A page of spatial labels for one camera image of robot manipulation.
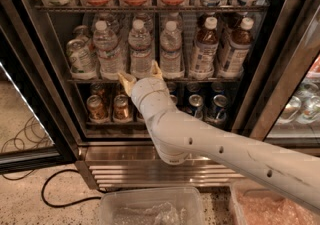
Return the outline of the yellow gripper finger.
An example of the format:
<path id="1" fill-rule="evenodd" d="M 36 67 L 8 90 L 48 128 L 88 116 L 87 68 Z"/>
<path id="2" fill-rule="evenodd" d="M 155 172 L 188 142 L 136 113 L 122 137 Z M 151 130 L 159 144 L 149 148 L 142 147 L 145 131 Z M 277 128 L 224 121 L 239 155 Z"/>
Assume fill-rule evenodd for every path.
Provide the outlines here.
<path id="1" fill-rule="evenodd" d="M 133 87 L 136 84 L 137 79 L 133 75 L 125 73 L 123 71 L 118 73 L 118 79 L 123 86 L 126 94 L 128 96 L 131 96 Z"/>
<path id="2" fill-rule="evenodd" d="M 151 62 L 151 76 L 160 80 L 163 79 L 162 71 L 156 60 Z"/>

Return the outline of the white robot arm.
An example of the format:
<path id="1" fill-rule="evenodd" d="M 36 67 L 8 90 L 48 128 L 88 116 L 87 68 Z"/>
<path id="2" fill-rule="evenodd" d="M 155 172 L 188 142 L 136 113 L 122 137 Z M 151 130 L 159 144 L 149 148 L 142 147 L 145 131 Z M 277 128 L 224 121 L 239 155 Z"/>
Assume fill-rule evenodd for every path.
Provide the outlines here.
<path id="1" fill-rule="evenodd" d="M 165 163 L 179 165 L 198 154 L 320 212 L 320 158 L 223 131 L 180 111 L 156 62 L 147 78 L 123 71 L 118 78 Z"/>

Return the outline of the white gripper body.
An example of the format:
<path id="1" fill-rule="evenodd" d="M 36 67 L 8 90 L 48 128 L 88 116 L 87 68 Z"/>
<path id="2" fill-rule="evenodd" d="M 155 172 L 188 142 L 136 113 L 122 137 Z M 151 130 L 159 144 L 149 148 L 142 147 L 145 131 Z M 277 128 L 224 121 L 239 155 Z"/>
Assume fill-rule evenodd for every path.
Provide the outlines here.
<path id="1" fill-rule="evenodd" d="M 171 107 L 166 83 L 154 77 L 139 80 L 132 89 L 131 99 L 143 116 L 154 116 Z"/>

